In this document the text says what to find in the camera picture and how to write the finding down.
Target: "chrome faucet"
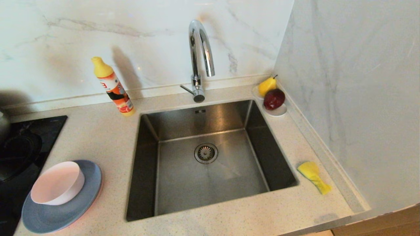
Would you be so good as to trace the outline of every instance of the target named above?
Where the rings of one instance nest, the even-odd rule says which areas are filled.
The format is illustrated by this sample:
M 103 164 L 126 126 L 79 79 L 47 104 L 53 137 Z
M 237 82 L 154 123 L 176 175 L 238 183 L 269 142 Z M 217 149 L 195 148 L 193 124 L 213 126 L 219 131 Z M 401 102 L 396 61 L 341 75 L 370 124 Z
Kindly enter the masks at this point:
M 196 39 L 199 39 L 201 44 L 207 76 L 214 76 L 213 55 L 211 53 L 210 43 L 206 30 L 200 21 L 193 20 L 191 23 L 189 23 L 189 49 L 191 52 L 192 63 L 192 91 L 183 85 L 180 85 L 180 87 L 194 95 L 194 101 L 198 103 L 204 101 L 204 90 L 201 85 L 201 75 L 198 74 Z

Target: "blue-gray plate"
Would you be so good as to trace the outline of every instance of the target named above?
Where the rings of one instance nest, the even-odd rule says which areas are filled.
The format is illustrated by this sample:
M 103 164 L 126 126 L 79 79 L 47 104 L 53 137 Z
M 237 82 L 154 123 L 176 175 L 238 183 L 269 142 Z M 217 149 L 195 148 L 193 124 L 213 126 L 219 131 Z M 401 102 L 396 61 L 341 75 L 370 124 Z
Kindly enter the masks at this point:
M 79 219 L 95 201 L 101 188 L 101 169 L 94 162 L 75 160 L 84 174 L 84 185 L 70 201 L 50 206 L 32 201 L 31 193 L 22 208 L 22 221 L 33 233 L 52 233 L 64 229 Z

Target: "sponge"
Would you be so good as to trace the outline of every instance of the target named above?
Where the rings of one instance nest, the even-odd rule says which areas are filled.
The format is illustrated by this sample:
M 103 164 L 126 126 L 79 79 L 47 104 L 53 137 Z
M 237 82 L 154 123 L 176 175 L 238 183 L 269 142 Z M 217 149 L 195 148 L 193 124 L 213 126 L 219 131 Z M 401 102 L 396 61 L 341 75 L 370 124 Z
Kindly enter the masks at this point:
M 297 170 L 305 176 L 307 179 L 309 179 L 321 192 L 322 195 L 327 194 L 329 191 L 331 191 L 331 186 L 324 183 L 322 181 L 321 177 L 319 177 L 319 169 L 318 166 L 312 162 L 304 162 L 301 164 Z

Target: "wall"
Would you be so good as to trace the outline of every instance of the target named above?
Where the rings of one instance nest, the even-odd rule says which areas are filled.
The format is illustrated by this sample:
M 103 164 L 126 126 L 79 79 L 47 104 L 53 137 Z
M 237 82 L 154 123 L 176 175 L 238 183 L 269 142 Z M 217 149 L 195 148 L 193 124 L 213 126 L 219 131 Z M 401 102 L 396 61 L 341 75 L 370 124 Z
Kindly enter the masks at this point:
M 189 83 L 188 26 L 195 18 L 213 50 L 216 76 L 206 80 L 269 73 L 292 6 L 293 0 L 1 1 L 0 106 L 103 94 L 93 56 L 113 66 L 126 89 Z
M 297 0 L 279 80 L 372 211 L 420 202 L 419 2 Z

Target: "drain strainer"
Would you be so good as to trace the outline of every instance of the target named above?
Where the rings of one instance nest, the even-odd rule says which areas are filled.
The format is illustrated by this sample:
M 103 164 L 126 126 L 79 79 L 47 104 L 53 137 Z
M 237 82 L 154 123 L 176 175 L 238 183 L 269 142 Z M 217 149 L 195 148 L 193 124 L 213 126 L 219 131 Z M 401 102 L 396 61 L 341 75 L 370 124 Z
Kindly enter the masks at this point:
M 217 148 L 211 143 L 203 143 L 195 148 L 194 156 L 199 163 L 210 164 L 217 158 Z

